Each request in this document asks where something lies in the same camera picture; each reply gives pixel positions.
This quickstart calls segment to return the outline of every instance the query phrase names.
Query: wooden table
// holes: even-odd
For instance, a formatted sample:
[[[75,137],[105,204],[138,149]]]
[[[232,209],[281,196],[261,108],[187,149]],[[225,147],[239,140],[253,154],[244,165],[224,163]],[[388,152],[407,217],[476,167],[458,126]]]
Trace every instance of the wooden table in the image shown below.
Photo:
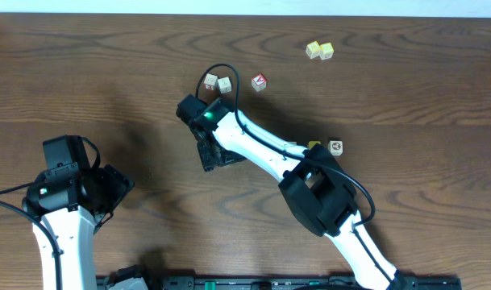
[[[331,60],[308,59],[314,40]],[[44,140],[83,135],[137,183],[95,236],[99,275],[350,271],[257,166],[202,170],[175,110],[218,62],[239,70],[259,125],[344,141],[339,162],[378,208],[368,230],[399,269],[491,289],[491,19],[0,14],[0,189],[46,168]],[[42,288],[31,225],[1,208],[0,288]]]

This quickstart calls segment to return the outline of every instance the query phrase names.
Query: white background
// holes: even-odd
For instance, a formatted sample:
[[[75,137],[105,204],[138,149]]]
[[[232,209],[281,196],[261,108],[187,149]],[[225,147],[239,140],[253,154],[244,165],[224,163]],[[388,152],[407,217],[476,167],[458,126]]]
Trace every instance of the white background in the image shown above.
[[[0,12],[491,18],[491,0],[0,0]]]

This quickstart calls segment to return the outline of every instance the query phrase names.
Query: cube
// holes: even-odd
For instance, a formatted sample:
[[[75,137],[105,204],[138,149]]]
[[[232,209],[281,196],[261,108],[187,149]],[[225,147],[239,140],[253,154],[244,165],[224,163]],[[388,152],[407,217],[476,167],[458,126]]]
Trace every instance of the cube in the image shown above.
[[[232,91],[231,80],[229,77],[218,79],[218,88],[220,89],[220,93],[229,93]]]
[[[306,46],[306,54],[311,58],[314,59],[315,57],[320,55],[320,45],[318,45],[318,42],[314,41]]]
[[[206,89],[214,90],[217,80],[217,76],[207,73],[206,79],[204,80],[204,86],[206,87]]]
[[[335,50],[333,49],[333,46],[331,43],[325,43],[320,46],[320,59],[321,60],[327,60],[333,56],[333,52]]]
[[[256,92],[259,92],[266,87],[267,79],[261,73],[252,78],[252,88],[254,88]]]
[[[333,156],[340,156],[343,152],[342,141],[330,141],[327,145],[327,149],[331,152]]]
[[[309,141],[308,142],[308,149],[313,148],[316,144],[320,144],[320,141]]]

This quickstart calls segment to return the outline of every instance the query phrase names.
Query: wooden surface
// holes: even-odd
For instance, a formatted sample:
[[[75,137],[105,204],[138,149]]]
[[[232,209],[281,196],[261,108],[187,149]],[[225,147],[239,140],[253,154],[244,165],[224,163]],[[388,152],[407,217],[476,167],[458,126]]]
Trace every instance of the wooden surface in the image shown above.
[[[309,60],[313,40],[333,58]],[[339,162],[378,208],[369,232],[399,269],[491,289],[489,19],[0,14],[0,189],[45,169],[44,140],[83,135],[137,182],[95,236],[99,275],[350,271],[254,164],[202,170],[175,109],[217,62],[240,71],[242,109],[267,130],[344,141]],[[0,288],[42,288],[31,225],[4,209]]]

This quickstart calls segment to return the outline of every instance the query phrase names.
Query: yellow cube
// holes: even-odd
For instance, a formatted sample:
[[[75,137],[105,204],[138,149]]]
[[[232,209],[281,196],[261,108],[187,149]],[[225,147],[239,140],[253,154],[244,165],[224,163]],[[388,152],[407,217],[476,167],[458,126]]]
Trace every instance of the yellow cube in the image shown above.
[[[320,45],[314,41],[306,46],[306,54],[311,58],[315,58],[320,55]]]
[[[327,60],[328,58],[331,58],[333,56],[333,52],[335,50],[333,49],[333,46],[331,43],[325,43],[320,46],[320,59],[321,60]]]
[[[308,142],[308,149],[313,148],[313,146],[315,146],[316,144],[320,145],[320,141],[309,141]]]

